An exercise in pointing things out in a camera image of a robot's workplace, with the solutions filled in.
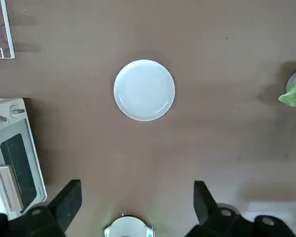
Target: toaster oven door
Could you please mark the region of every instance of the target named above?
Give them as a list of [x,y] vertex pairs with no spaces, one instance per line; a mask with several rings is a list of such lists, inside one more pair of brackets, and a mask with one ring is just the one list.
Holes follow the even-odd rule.
[[0,182],[9,211],[23,213],[37,196],[37,162],[24,119],[0,130]]

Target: round metal object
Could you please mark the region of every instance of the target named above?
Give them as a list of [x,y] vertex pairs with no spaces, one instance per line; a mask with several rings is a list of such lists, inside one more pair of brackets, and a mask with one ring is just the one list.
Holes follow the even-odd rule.
[[154,237],[154,227],[148,227],[134,216],[122,216],[104,230],[105,237]]
[[231,212],[228,209],[222,209],[221,214],[223,216],[231,216]]
[[32,211],[33,216],[38,215],[40,213],[41,213],[41,210],[39,210],[39,209],[35,209],[35,210]]
[[275,222],[269,217],[263,217],[262,222],[268,226],[274,226]]

